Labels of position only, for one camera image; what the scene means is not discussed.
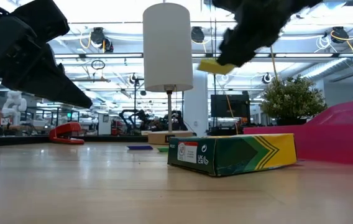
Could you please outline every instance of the humanoid robot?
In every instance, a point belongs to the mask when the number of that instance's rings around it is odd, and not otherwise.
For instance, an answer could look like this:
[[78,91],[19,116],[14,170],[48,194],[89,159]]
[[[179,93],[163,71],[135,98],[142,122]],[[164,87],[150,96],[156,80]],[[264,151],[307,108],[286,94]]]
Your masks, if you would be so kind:
[[22,98],[22,92],[20,91],[9,91],[7,97],[8,99],[1,110],[2,117],[11,117],[13,125],[20,125],[21,112],[27,109],[26,99]]

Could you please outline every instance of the red object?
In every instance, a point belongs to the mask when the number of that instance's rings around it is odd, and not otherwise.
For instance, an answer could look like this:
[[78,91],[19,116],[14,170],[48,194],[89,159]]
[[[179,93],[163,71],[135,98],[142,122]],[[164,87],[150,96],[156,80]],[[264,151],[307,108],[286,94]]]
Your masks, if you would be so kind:
[[244,128],[244,134],[293,133],[299,159],[353,164],[353,102],[332,106],[304,125]]
[[50,131],[50,140],[51,142],[62,144],[84,144],[84,140],[70,137],[80,131],[81,126],[78,122],[62,124]]

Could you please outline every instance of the flat box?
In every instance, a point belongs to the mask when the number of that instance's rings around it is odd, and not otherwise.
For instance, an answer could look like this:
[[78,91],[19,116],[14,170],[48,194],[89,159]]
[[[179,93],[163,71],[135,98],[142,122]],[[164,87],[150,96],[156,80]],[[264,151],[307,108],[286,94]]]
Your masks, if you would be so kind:
[[171,138],[168,164],[213,176],[275,169],[296,163],[293,134]]
[[156,131],[148,133],[148,143],[158,145],[168,145],[169,139],[173,137],[192,137],[193,132],[191,131]]

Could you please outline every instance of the black robotic arm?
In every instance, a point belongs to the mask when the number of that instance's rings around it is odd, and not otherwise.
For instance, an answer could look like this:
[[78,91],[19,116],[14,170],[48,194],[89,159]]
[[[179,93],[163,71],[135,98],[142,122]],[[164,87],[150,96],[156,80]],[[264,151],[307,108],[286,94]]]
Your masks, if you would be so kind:
[[0,8],[0,79],[12,90],[89,108],[91,100],[57,65],[48,41],[70,30],[53,0],[34,0],[14,12]]
[[322,0],[212,0],[215,7],[234,14],[234,30],[228,29],[219,49],[217,62],[241,67],[255,57],[261,47],[270,47],[279,38],[289,18],[304,7]]

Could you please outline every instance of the yellow block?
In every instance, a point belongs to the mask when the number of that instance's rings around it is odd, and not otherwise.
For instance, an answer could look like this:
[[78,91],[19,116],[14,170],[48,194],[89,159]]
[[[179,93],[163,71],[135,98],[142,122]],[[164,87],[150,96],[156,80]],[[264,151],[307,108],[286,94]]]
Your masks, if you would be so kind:
[[203,72],[226,75],[235,68],[234,65],[220,65],[215,59],[203,59],[197,68]]
[[293,134],[259,134],[253,135],[268,154],[259,162],[256,169],[267,169],[296,163],[296,151]]

